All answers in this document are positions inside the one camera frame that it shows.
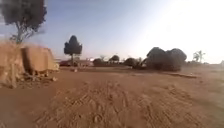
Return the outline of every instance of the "rock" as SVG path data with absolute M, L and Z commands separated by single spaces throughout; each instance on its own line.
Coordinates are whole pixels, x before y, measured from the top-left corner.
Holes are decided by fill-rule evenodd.
M 55 81 L 57 81 L 57 80 L 58 80 L 58 79 L 57 79 L 57 78 L 55 78 L 55 77 L 53 77 L 53 78 L 52 78 L 52 81 L 54 81 L 54 82 L 55 82 Z

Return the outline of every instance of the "dirt ground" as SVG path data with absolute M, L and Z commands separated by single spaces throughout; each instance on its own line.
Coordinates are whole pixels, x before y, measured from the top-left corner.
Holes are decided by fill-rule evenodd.
M 198 78 L 61 69 L 56 82 L 0 88 L 0 128 L 224 128 L 224 68 L 181 73 Z

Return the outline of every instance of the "distant tree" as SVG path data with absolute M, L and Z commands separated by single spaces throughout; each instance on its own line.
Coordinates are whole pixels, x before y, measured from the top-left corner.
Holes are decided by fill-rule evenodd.
M 194 53 L 193 60 L 201 63 L 204 58 L 204 55 L 205 53 L 203 53 L 201 50 L 197 51 Z
M 127 66 L 135 66 L 138 63 L 138 61 L 134 58 L 128 58 L 124 61 L 124 65 Z
M 105 56 L 104 55 L 101 55 L 100 56 L 100 59 L 104 61 L 105 60 Z
M 112 62 L 118 62 L 119 60 L 120 60 L 120 57 L 118 55 L 114 55 L 109 59 L 109 61 L 112 61 Z
M 2 0 L 1 13 L 6 25 L 15 25 L 17 33 L 10 38 L 17 44 L 40 33 L 47 13 L 44 0 Z
M 138 62 L 142 62 L 142 58 L 139 57 L 139 58 L 137 59 L 137 61 L 138 61 Z
M 82 53 L 82 45 L 78 42 L 76 36 L 71 36 L 69 42 L 65 43 L 64 54 L 71 56 L 71 62 L 74 63 L 74 55 L 80 56 Z

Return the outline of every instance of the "hay bale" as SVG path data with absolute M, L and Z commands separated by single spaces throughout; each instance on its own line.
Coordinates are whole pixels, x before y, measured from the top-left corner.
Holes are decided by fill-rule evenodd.
M 53 54 L 51 52 L 51 50 L 49 48 L 45 48 L 45 61 L 46 61 L 46 65 L 47 65 L 47 70 L 50 70 L 50 71 L 55 71 L 57 70 L 55 68 L 55 62 L 54 62 L 54 57 L 53 57 Z
M 16 78 L 24 73 L 20 47 L 12 43 L 0 45 L 0 82 L 3 84 L 15 87 Z
M 26 71 L 45 71 L 47 64 L 45 61 L 46 51 L 40 46 L 28 46 L 22 49 L 23 63 Z

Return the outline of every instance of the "palm tree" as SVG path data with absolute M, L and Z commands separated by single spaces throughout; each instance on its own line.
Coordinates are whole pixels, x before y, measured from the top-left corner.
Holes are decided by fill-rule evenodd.
M 202 52 L 202 50 L 197 51 L 194 53 L 194 58 L 193 60 L 195 60 L 196 62 L 202 62 L 203 58 L 204 58 L 205 53 Z

